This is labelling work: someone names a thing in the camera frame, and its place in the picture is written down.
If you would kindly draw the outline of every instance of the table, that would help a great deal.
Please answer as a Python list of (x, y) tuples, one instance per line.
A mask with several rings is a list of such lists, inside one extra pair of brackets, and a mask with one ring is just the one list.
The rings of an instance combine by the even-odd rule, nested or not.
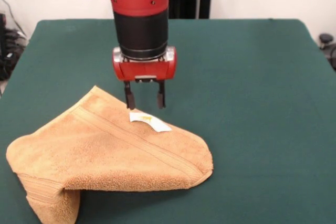
[[(191, 190), (82, 193), (83, 223), (335, 223), (336, 76), (298, 20), (171, 20), (178, 67), (134, 84), (138, 108), (201, 136), (214, 173)], [(39, 223), (6, 148), (94, 85), (124, 101), (112, 20), (38, 24), (0, 100), (2, 223)]]

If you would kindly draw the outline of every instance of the brown towel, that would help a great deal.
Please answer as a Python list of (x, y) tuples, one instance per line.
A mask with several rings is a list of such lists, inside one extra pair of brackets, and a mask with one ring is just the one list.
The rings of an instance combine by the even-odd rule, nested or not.
[(11, 143), (6, 156), (42, 223), (75, 223), (80, 190), (188, 189), (210, 177), (206, 143), (169, 126), (172, 131), (158, 133), (130, 122), (124, 103), (93, 87), (66, 112)]

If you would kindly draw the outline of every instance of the black cable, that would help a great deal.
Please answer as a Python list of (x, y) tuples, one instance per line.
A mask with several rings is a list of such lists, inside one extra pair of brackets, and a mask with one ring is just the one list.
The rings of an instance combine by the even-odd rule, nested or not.
[(3, 67), (3, 75), (0, 76), (0, 81), (6, 81), (6, 80), (8, 80), (10, 78), (10, 75), (11, 75), (10, 71), (11, 70), (9, 70), (9, 73), (8, 73), (7, 69), (6, 69), (5, 62), (0, 61), (0, 63), (2, 65), (2, 67)]
[(0, 85), (0, 98), (2, 97), (2, 91), (1, 91), (1, 85)]
[(15, 20), (14, 18), (14, 15), (13, 15), (13, 12), (12, 12), (12, 8), (10, 6), (10, 4), (6, 1), (6, 0), (2, 0), (7, 6), (8, 6), (8, 9), (9, 9), (9, 13), (11, 14), (11, 17), (15, 23), (15, 25), (17, 26), (17, 28), (19, 28), (19, 30), (21, 31), (21, 33), (23, 33), (26, 37), (27, 35), (25, 34), (25, 32), (23, 31), (23, 29), (21, 28), (21, 26), (18, 24), (18, 22)]

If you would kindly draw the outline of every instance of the towel fold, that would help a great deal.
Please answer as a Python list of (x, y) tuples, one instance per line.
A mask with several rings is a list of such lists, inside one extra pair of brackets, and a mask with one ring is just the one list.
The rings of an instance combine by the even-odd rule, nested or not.
[(98, 87), (6, 153), (44, 224), (73, 224), (80, 190), (188, 189), (210, 177), (212, 155), (198, 136), (130, 122), (125, 104)]

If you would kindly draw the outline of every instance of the towel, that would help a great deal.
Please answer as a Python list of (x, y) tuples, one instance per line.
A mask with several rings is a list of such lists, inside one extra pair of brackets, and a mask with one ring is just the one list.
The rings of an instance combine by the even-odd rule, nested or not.
[(81, 190), (189, 189), (210, 177), (213, 160), (203, 139), (167, 125), (172, 131), (158, 133), (130, 122), (126, 105), (95, 86), (63, 114), (12, 142), (6, 157), (40, 221), (73, 224)]

